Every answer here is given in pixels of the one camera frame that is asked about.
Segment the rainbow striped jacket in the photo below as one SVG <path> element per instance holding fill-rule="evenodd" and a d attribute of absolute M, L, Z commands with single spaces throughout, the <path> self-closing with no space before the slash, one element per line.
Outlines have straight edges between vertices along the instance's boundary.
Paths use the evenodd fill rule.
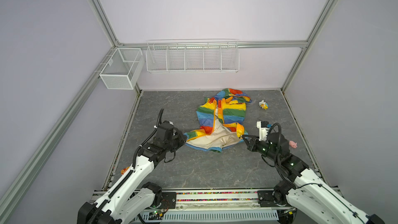
<path fill-rule="evenodd" d="M 222 152 L 247 134 L 243 122 L 251 98 L 240 90 L 223 89 L 196 110 L 200 128 L 185 133 L 186 145 L 201 151 Z"/>

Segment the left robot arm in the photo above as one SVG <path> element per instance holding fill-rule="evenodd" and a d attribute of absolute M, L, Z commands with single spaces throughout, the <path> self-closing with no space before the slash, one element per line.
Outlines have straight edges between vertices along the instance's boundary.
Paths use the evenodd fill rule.
<path fill-rule="evenodd" d="M 160 162 L 167 163 L 167 153 L 186 143 L 186 136 L 172 122 L 163 121 L 160 110 L 153 132 L 136 149 L 127 171 L 94 203 L 86 202 L 79 209 L 79 224 L 128 224 L 148 207 L 161 205 L 162 188 L 142 181 Z"/>

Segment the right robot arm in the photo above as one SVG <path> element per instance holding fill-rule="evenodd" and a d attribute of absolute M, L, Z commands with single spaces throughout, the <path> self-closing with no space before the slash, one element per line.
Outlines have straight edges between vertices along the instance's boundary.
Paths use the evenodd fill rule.
<path fill-rule="evenodd" d="M 300 210 L 318 224 L 382 224 L 376 214 L 360 210 L 327 185 L 302 159 L 293 155 L 297 144 L 287 140 L 279 123 L 259 122 L 259 135 L 242 135 L 247 149 L 276 169 L 281 182 L 274 187 L 273 201 Z"/>

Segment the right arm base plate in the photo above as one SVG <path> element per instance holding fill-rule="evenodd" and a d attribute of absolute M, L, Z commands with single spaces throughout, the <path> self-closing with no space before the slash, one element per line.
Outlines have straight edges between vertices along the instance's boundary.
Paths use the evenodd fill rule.
<path fill-rule="evenodd" d="M 287 205 L 286 196 L 279 191 L 258 190 L 258 203 L 261 207 L 284 207 Z"/>

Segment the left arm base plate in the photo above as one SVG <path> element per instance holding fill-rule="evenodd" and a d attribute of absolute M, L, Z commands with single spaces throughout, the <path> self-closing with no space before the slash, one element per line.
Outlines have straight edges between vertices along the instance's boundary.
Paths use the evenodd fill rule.
<path fill-rule="evenodd" d="M 177 203 L 177 192 L 163 191 L 155 196 L 155 200 L 147 209 L 175 209 Z"/>

